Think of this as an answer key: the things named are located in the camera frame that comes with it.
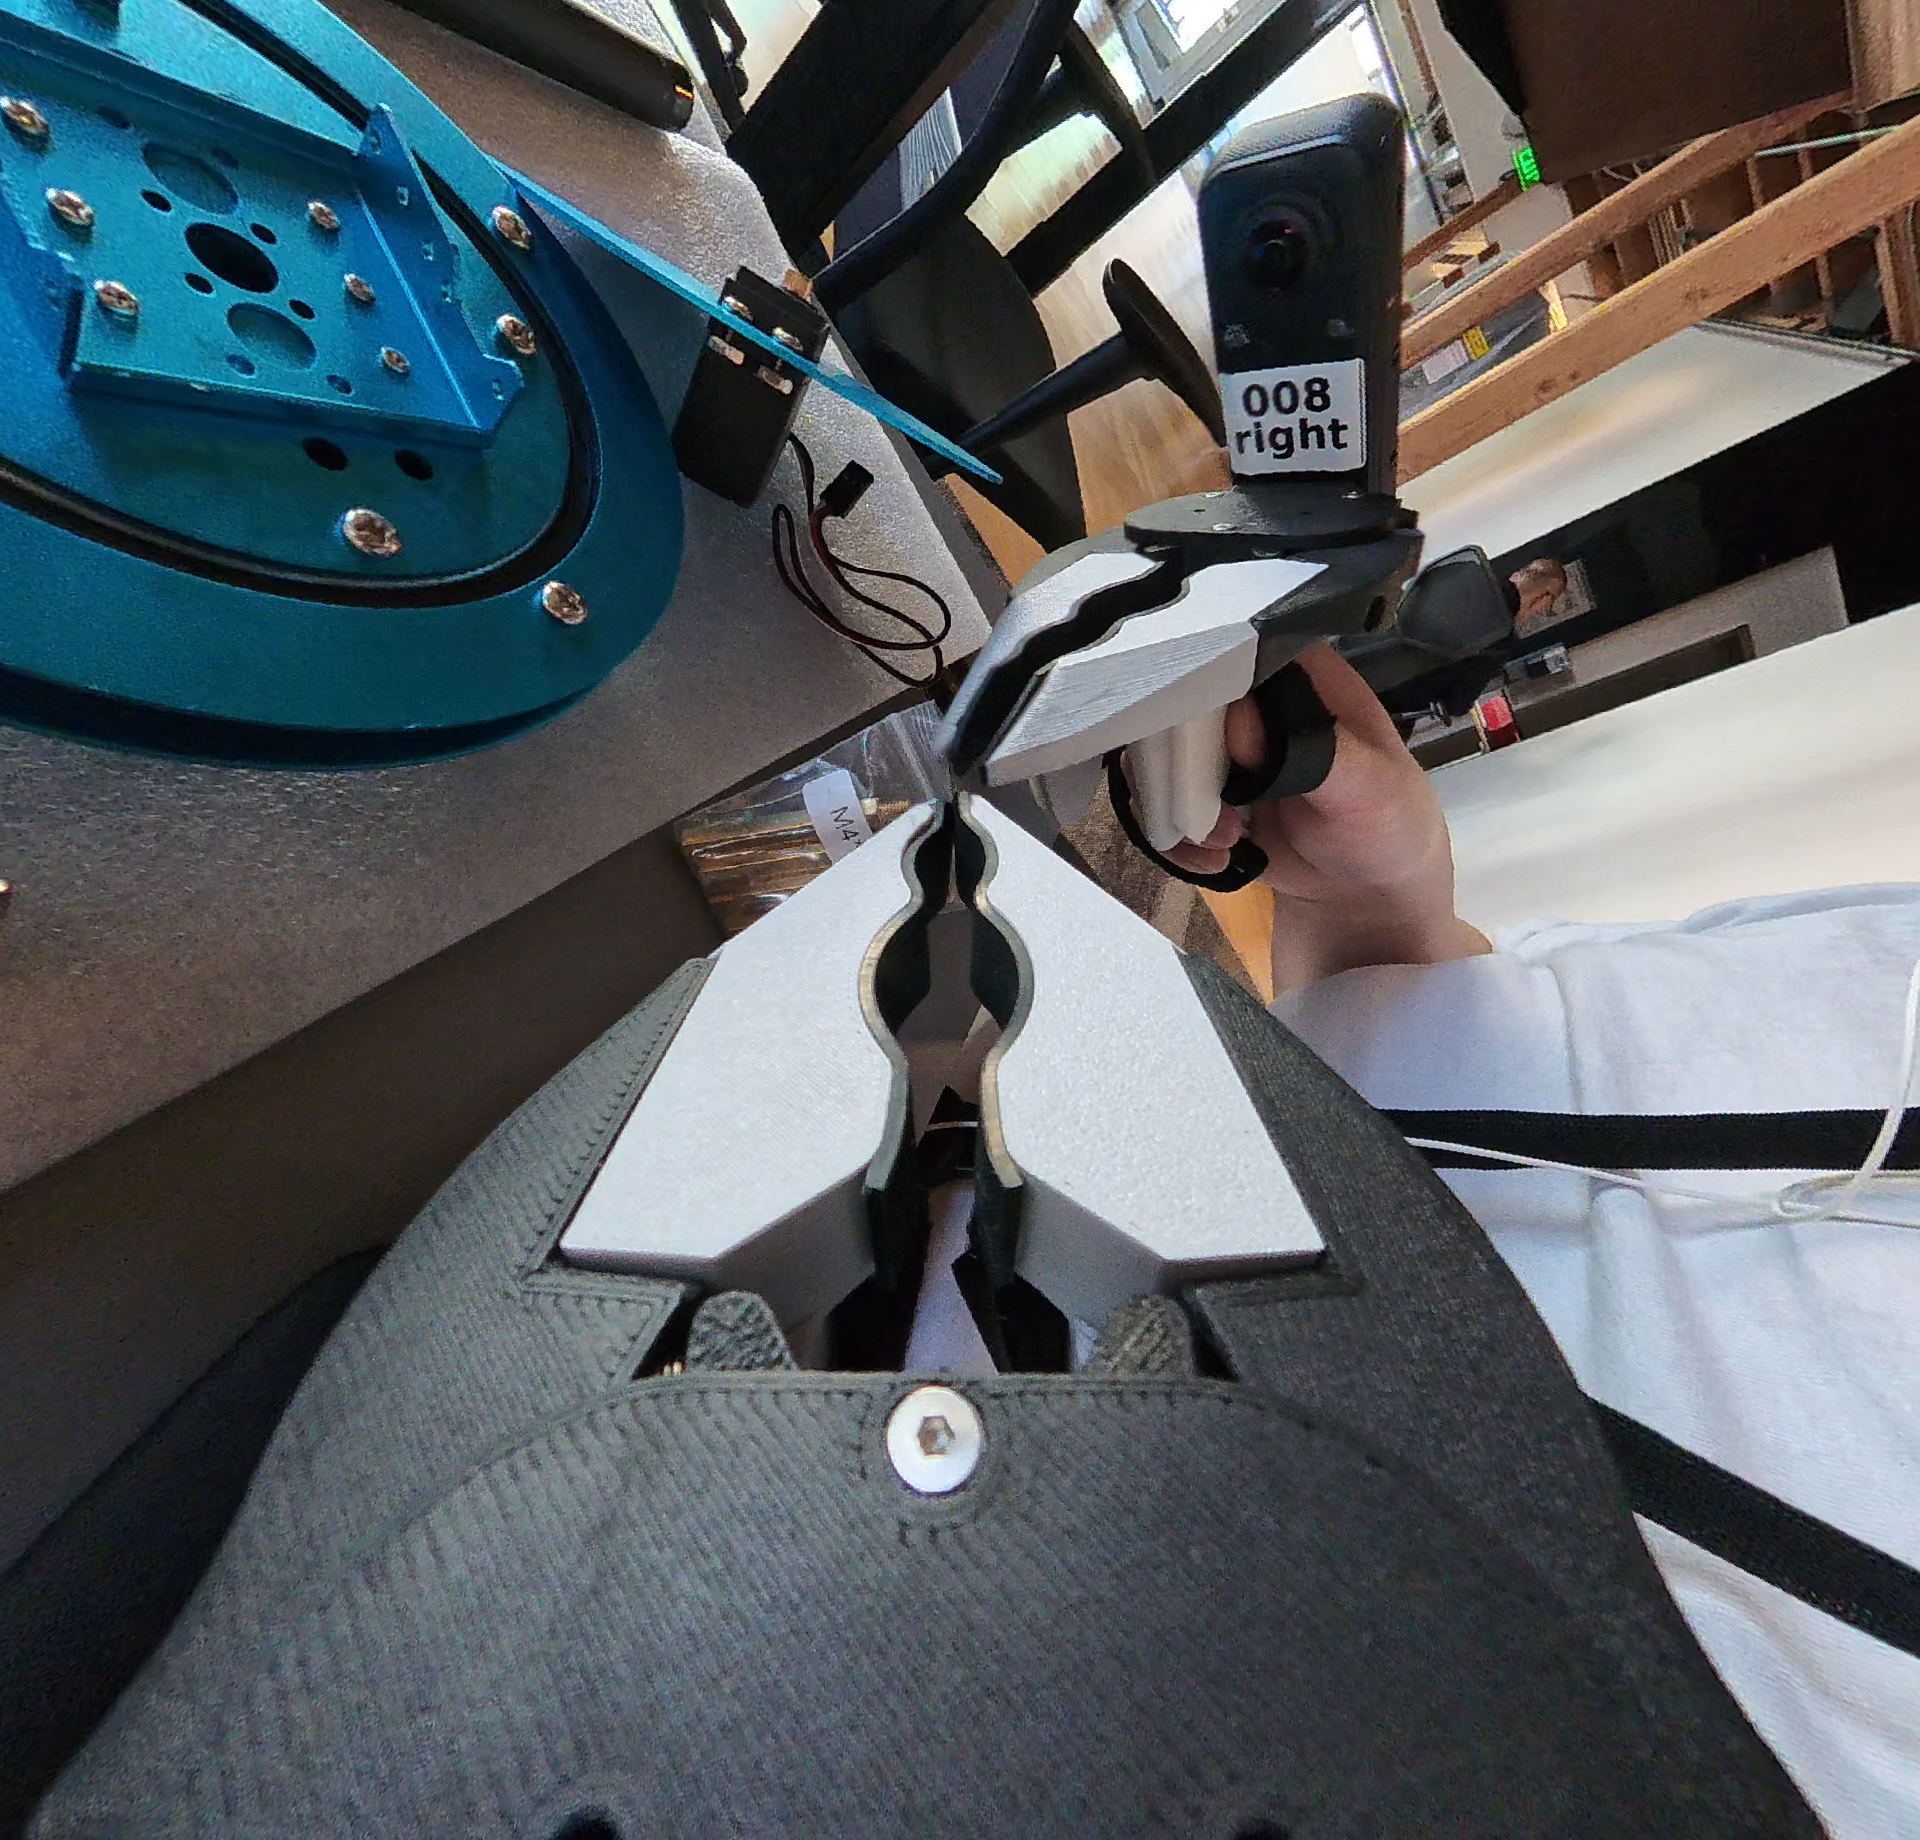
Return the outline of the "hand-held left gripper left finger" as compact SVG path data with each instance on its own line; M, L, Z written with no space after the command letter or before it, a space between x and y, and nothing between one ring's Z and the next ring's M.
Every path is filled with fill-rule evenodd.
M807 1365L900 1368L916 1139L962 1046L951 807L922 804L727 941L558 1240L578 1268L752 1291Z

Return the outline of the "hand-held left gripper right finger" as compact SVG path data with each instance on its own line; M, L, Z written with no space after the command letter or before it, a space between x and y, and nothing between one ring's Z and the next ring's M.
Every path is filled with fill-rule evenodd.
M978 797L960 799L960 894L1000 1027L968 1233L995 1364L1068 1356L1051 1327L1007 1329L1027 1294L1099 1327L1195 1282L1325 1279L1327 1241L1185 955Z

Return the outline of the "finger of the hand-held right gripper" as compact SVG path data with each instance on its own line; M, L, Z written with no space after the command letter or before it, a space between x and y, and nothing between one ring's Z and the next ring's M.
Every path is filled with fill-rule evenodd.
M1170 603L1051 664L975 780L1063 772L1234 702L1252 683L1256 618L1322 571L1313 561L1232 561L1185 576Z
M1092 647L1126 618L1161 609L1185 585L1185 568L1160 552L1083 552L1014 595L953 694L939 748L953 779L983 776L985 763L1039 677Z

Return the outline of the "clear bag of brass standoffs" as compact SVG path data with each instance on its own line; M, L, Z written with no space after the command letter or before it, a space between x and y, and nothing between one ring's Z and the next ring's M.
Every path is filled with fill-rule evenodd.
M687 813L675 832L727 938L796 894L914 806L951 797L924 702L821 756Z

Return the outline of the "person's right forearm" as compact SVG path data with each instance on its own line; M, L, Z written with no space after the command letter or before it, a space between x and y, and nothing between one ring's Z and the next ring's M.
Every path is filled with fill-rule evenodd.
M1443 964L1493 951L1486 934L1459 919L1447 891L1380 888L1346 888L1319 899L1275 894L1270 949L1275 996L1341 971Z

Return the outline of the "grey desk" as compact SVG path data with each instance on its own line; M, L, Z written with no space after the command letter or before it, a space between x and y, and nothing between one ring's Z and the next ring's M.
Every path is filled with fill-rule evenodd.
M390 1240L717 940L669 822L818 698L639 669L463 760L256 772L5 730L5 1562L256 1317Z

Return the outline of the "person's right hand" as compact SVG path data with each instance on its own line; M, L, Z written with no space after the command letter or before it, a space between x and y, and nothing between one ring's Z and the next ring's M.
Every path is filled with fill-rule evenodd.
M1332 647L1301 656L1335 720L1327 779L1236 816L1223 807L1198 843L1170 849L1175 865L1220 872L1244 837L1267 856L1265 881L1335 926L1378 922L1426 941L1454 914L1452 843L1442 804L1378 694Z

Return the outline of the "black office chair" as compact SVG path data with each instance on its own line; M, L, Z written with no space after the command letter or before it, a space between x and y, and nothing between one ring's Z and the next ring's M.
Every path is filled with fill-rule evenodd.
M1420 718L1467 718L1493 686L1515 607L1515 590L1495 574L1486 553L1461 549L1406 582L1394 625L1371 636L1343 636L1337 649L1406 739Z

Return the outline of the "blue disc with black servo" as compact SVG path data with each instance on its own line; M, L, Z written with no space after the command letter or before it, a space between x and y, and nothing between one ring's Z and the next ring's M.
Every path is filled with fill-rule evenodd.
M709 318L672 433L675 456L690 482L740 506L754 504L766 491L811 386L847 400L856 411L975 480L998 480L997 469L942 432L848 373L829 368L819 358L829 320L807 296L774 286L754 270L738 270L723 288L711 288L675 261L593 220L547 186L525 174L516 174L516 185L539 212Z

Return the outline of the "wooden rack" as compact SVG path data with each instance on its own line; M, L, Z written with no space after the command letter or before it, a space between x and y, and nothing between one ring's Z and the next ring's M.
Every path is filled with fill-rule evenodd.
M1655 214L1778 146L1838 103L1810 101L1679 147L1451 303L1412 320L1403 338L1405 368L1428 362L1471 328L1645 227ZM1831 245L1905 212L1915 196L1918 123L1909 117L1871 135L1852 157L1809 174L1667 265L1606 296L1548 341L1416 413L1400 432L1397 480L1414 482L1692 323L1713 318Z

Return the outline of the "white foam mat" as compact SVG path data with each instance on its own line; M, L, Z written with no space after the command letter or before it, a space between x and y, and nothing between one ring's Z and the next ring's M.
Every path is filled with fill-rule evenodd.
M24 0L6 0L13 14ZM5 1185L894 696L665 432L714 283L790 265L647 0L42 0L108 106L5 135L61 315L187 389L36 393L13 320Z

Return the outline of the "blue round metal base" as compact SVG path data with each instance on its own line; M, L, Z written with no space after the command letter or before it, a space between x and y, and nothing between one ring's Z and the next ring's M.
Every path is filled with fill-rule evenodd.
M5 718L372 767L663 616L668 432L530 204L315 0L3 0Z

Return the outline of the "person's white shirt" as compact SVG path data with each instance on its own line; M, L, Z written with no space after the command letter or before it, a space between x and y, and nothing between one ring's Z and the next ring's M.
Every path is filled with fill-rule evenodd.
M1915 888L1844 888L1535 922L1486 957L1337 974L1275 1012L1378 1107L1886 1107L1915 949ZM1447 1173L1600 1402L1915 1563L1915 1191L1783 1223L1793 1181ZM1827 1829L1915 1836L1915 1660L1658 1527L1645 1541Z

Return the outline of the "brown box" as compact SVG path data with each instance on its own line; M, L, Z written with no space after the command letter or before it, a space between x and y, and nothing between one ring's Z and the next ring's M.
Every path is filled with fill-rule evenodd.
M1843 0L1499 0L1545 185L1850 84Z

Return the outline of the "black frame table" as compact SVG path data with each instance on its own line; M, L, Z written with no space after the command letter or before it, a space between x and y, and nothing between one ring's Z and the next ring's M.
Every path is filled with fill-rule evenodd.
M818 274L830 315L873 291L960 220L992 181L1016 136L1037 123L1047 79L1068 62L1078 0L824 0L798 47L743 109L717 56L699 0L681 5L711 88L731 121L729 147L763 191L788 245L807 247L857 186L878 172L926 109L972 65L1005 20L1018 43L985 121L951 169L873 236L845 245ZM1206 139L1282 75L1361 0L1282 0L1258 29L1190 84L1150 123L1114 103L1120 155L1044 220L1012 254L1027 292L1068 263L1170 178Z

